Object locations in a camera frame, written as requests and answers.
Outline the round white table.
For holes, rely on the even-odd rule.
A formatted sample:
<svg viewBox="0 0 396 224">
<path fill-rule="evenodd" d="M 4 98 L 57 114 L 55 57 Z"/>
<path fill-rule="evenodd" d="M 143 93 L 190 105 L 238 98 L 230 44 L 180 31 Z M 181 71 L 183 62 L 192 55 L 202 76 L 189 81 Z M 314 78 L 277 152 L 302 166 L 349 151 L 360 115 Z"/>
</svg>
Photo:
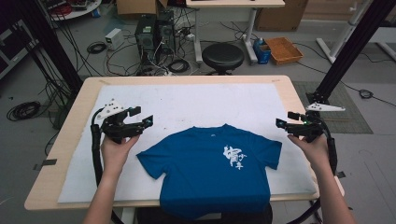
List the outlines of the round white table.
<svg viewBox="0 0 396 224">
<path fill-rule="evenodd" d="M 102 0 L 40 0 L 53 21 L 71 20 L 95 11 Z"/>
</svg>

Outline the black shelf rack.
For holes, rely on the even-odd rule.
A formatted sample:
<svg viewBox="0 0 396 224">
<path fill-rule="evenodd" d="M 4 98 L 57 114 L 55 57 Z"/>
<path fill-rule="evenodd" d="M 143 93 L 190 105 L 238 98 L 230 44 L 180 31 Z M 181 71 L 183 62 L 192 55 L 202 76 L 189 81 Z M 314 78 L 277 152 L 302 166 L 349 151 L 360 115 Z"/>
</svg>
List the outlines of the black shelf rack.
<svg viewBox="0 0 396 224">
<path fill-rule="evenodd" d="M 0 21 L 0 79 L 7 75 L 38 41 L 32 36 L 23 20 L 10 27 Z"/>
</svg>

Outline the white-legged wooden desk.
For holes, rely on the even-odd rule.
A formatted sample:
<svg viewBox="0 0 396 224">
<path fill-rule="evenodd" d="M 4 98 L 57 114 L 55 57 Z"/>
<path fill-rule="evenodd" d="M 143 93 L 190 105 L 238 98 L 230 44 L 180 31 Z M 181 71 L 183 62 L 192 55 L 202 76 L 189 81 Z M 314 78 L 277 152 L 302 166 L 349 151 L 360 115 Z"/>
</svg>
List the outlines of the white-legged wooden desk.
<svg viewBox="0 0 396 224">
<path fill-rule="evenodd" d="M 187 7 L 194 10 L 195 33 L 193 38 L 195 61 L 203 62 L 199 23 L 201 21 L 247 21 L 247 31 L 242 42 L 251 63 L 258 61 L 250 38 L 259 8 L 285 6 L 284 0 L 186 0 Z"/>
</svg>

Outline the large cardboard box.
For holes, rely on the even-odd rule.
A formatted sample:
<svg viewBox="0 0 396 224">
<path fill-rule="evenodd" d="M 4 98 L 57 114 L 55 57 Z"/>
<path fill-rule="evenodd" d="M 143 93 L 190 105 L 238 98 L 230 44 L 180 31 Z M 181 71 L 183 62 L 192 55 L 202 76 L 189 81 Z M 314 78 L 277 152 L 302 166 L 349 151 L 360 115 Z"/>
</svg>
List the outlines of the large cardboard box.
<svg viewBox="0 0 396 224">
<path fill-rule="evenodd" d="M 283 0 L 285 6 L 261 8 L 255 29 L 261 32 L 294 32 L 298 29 L 308 0 Z"/>
</svg>

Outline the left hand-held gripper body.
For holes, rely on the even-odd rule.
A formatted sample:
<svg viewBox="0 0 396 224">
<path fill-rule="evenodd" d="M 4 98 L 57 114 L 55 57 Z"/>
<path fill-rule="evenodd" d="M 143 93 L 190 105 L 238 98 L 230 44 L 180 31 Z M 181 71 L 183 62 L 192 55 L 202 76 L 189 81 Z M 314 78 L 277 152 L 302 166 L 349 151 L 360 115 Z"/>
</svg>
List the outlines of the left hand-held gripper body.
<svg viewBox="0 0 396 224">
<path fill-rule="evenodd" d="M 137 126 L 137 123 L 126 124 L 124 120 L 129 117 L 126 109 L 115 99 L 111 99 L 95 115 L 97 119 L 103 121 L 102 132 L 117 144 L 121 143 L 123 138 L 131 138 L 141 134 L 144 129 Z"/>
</svg>

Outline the blue box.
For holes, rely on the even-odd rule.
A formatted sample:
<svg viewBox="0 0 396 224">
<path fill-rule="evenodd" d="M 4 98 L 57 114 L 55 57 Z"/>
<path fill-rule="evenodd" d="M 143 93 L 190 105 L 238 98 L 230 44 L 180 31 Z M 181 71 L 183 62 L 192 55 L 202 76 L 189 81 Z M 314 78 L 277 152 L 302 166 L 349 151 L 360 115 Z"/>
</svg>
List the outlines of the blue box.
<svg viewBox="0 0 396 224">
<path fill-rule="evenodd" d="M 262 38 L 254 41 L 253 50 L 258 59 L 258 64 L 268 64 L 271 58 L 271 49 Z"/>
</svg>

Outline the black tape strip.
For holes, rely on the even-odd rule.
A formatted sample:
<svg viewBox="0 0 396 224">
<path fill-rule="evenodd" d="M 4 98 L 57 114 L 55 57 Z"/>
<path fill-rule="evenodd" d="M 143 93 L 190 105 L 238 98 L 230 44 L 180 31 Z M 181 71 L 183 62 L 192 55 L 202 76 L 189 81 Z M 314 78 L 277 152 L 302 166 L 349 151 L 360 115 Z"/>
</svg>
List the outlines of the black tape strip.
<svg viewBox="0 0 396 224">
<path fill-rule="evenodd" d="M 55 165 L 56 163 L 57 159 L 43 160 L 41 163 L 35 164 L 33 170 L 40 171 L 44 166 Z"/>
</svg>

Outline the white felt mat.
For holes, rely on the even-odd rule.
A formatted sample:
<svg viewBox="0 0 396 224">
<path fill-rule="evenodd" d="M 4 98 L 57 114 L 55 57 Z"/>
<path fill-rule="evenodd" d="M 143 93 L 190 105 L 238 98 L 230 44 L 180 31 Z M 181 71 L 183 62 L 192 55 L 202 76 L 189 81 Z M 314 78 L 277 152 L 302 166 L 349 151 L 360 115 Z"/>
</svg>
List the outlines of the white felt mat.
<svg viewBox="0 0 396 224">
<path fill-rule="evenodd" d="M 165 136 L 192 126 L 216 127 L 225 123 L 282 143 L 278 167 L 266 169 L 272 197 L 304 197 L 316 193 L 316 184 L 302 151 L 276 127 L 287 117 L 286 101 L 273 83 L 105 85 L 94 109 L 116 100 L 125 107 L 139 106 L 141 113 L 127 122 L 154 118 L 153 126 L 139 138 L 123 168 L 116 200 L 157 201 L 163 178 L 155 180 L 135 156 Z"/>
</svg>

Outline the blue t-shirt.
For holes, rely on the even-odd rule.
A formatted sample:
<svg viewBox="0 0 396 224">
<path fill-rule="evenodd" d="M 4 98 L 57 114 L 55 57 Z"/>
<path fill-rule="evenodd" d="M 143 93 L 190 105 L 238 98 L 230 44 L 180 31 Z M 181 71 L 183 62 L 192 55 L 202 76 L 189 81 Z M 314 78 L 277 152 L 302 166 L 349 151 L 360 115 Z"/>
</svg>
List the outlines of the blue t-shirt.
<svg viewBox="0 0 396 224">
<path fill-rule="evenodd" d="M 194 220 L 263 211 L 271 196 L 265 169 L 277 168 L 281 148 L 278 141 L 224 124 L 170 134 L 137 158 L 151 177 L 164 177 L 161 208 Z"/>
</svg>

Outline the black frame post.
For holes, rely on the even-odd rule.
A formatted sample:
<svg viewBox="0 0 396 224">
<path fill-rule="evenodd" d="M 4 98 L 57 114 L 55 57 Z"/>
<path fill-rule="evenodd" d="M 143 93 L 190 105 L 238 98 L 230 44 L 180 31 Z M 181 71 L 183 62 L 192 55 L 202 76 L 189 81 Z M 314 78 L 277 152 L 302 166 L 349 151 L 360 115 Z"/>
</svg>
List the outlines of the black frame post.
<svg viewBox="0 0 396 224">
<path fill-rule="evenodd" d="M 363 48 L 374 37 L 381 23 L 385 21 L 388 14 L 396 7 L 396 0 L 371 0 L 359 24 L 341 48 L 334 63 L 319 83 L 314 92 L 308 93 L 310 104 L 320 103 L 328 105 L 333 90 L 346 74 L 349 67 L 357 59 Z"/>
<path fill-rule="evenodd" d="M 27 22 L 30 31 L 56 66 L 73 95 L 80 91 L 83 81 L 69 60 L 57 35 L 53 32 L 36 0 L 13 0 L 15 8 Z"/>
</svg>

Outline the white power supply box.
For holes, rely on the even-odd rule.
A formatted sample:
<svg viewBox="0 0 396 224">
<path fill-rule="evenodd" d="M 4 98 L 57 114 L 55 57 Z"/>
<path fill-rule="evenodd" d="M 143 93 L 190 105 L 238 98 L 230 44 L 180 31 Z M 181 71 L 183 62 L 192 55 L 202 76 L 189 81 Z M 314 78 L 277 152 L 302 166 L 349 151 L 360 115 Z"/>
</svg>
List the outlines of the white power supply box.
<svg viewBox="0 0 396 224">
<path fill-rule="evenodd" d="M 114 28 L 110 33 L 105 36 L 107 46 L 111 50 L 115 50 L 124 43 L 122 30 Z"/>
</svg>

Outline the black computer tower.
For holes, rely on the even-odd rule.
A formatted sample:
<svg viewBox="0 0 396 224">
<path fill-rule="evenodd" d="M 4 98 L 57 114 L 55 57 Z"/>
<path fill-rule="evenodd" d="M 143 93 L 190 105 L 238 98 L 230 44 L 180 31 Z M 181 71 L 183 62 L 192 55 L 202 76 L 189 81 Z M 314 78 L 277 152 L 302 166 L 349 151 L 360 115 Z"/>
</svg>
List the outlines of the black computer tower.
<svg viewBox="0 0 396 224">
<path fill-rule="evenodd" d="M 143 14 L 138 20 L 134 36 L 141 63 L 153 63 L 155 61 L 154 51 L 157 48 L 156 15 Z"/>
<path fill-rule="evenodd" d="M 161 56 L 171 55 L 176 50 L 174 12 L 172 10 L 161 11 L 157 17 L 157 36 L 159 48 L 156 50 L 156 60 Z"/>
</svg>

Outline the person's left hand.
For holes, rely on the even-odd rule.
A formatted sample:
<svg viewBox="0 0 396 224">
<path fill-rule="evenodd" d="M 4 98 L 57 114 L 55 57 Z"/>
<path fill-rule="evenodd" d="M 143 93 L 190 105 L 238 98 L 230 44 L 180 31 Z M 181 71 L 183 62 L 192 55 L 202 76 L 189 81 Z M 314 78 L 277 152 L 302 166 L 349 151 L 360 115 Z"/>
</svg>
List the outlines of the person's left hand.
<svg viewBox="0 0 396 224">
<path fill-rule="evenodd" d="M 120 176 L 123 166 L 128 159 L 131 148 L 139 139 L 138 136 L 122 139 L 120 144 L 115 143 L 109 137 L 105 137 L 101 151 L 104 160 L 104 177 L 117 178 Z"/>
</svg>

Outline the person's right hand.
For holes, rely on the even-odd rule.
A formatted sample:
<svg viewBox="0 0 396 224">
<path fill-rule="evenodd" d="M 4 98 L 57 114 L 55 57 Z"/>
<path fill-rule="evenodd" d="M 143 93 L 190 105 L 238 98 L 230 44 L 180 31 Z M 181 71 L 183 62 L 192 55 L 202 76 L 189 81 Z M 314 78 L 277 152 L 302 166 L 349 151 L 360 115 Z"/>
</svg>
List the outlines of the person's right hand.
<svg viewBox="0 0 396 224">
<path fill-rule="evenodd" d="M 332 173 L 329 161 L 327 138 L 324 134 L 317 137 L 311 143 L 308 143 L 304 138 L 300 139 L 292 134 L 289 134 L 288 138 L 293 144 L 302 150 L 317 175 Z"/>
</svg>

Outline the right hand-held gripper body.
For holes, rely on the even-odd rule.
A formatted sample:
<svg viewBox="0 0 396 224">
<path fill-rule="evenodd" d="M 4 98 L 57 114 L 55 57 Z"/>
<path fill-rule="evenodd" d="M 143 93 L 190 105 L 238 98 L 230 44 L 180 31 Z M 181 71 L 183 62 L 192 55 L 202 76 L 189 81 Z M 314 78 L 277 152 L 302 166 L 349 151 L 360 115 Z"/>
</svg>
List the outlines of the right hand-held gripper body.
<svg viewBox="0 0 396 224">
<path fill-rule="evenodd" d="M 308 143 L 314 141 L 318 136 L 325 134 L 326 137 L 330 137 L 330 130 L 325 121 L 320 117 L 320 112 L 342 112 L 346 109 L 344 107 L 325 105 L 320 103 L 313 103 L 305 108 L 305 115 L 307 118 L 306 122 L 302 124 L 291 124 L 286 129 L 287 133 L 291 133 L 294 136 L 304 136 Z"/>
</svg>

